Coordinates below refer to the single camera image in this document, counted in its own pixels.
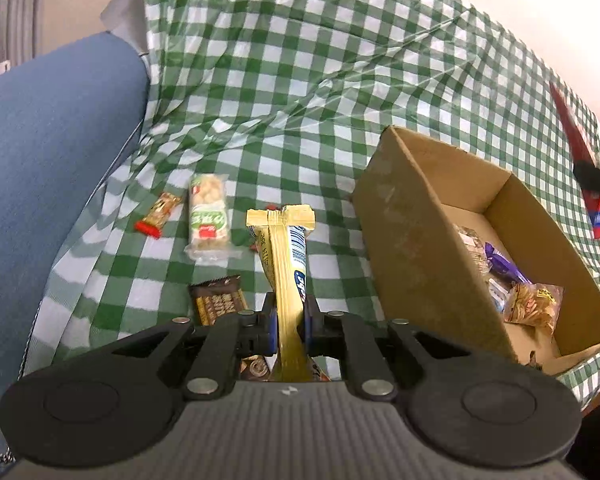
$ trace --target yellow snack wrapper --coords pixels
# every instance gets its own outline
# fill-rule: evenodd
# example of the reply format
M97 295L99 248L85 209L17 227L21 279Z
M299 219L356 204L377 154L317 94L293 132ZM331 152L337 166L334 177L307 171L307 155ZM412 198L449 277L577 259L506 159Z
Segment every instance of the yellow snack wrapper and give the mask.
M280 380L313 381L312 362L296 327L306 297L305 237L315 228L314 210L307 205L288 205L282 211L250 209L246 223L256 238L262 268L276 293Z

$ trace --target cardboard box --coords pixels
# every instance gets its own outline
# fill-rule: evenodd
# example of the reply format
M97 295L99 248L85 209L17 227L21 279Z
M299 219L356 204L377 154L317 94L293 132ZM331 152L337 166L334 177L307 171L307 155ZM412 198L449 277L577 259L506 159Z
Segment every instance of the cardboard box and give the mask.
M391 126L353 193L378 297L403 317L471 348L549 374L600 351L600 291L571 243L511 172ZM535 283L564 287L554 337L504 323L453 224L474 229Z

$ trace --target green checkered tablecloth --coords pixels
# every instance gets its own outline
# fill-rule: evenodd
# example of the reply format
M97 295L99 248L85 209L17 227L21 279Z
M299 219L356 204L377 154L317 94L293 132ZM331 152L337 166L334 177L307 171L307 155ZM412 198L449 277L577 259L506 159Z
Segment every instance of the green checkered tablecloth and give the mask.
M259 308L270 289L246 249L244 221L247 209L269 203L315 210L308 286L321 308L380 317L347 199L389 124L515 172L600 286L600 240L592 240L548 82L565 92L598 154L600 124L487 15L462 0L145 2L144 136L58 255L27 371L190 314L187 283L239 273ZM160 192L184 194L193 172L228 176L232 238L243 257L189 261L183 206L159 240L134 232ZM586 404L600 388L600 354L561 379Z

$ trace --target brown snack package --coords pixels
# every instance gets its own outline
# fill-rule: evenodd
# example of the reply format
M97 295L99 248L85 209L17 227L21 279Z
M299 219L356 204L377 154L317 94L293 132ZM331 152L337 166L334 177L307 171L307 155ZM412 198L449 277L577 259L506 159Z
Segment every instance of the brown snack package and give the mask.
M189 285L188 289L203 325L213 325L223 314L247 309L244 294L240 289L239 275ZM242 380L267 381L269 376L269 366L261 355L247 357L240 363Z
M504 321L537 326L551 335L560 313L562 287L543 283L517 283L504 309Z

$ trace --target red candy wrapper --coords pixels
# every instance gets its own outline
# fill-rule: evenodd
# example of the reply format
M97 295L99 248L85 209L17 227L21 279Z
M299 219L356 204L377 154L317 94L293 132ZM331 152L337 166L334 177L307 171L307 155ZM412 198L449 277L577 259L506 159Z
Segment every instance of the red candy wrapper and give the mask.
M562 129L567 137L571 158L574 162L584 161L597 166L593 152L576 123L571 110L567 106L562 93L551 83L551 95L554 98L555 106L558 109ZM589 221L593 230L595 240L600 238L600 193L580 188L584 204L587 208Z
M181 198L171 193L162 193L152 208L149 210L147 216L142 220L139 220L134 225L136 231L140 231L142 234L152 236L153 238L160 238L162 236L162 228L167 223L171 211L180 202Z

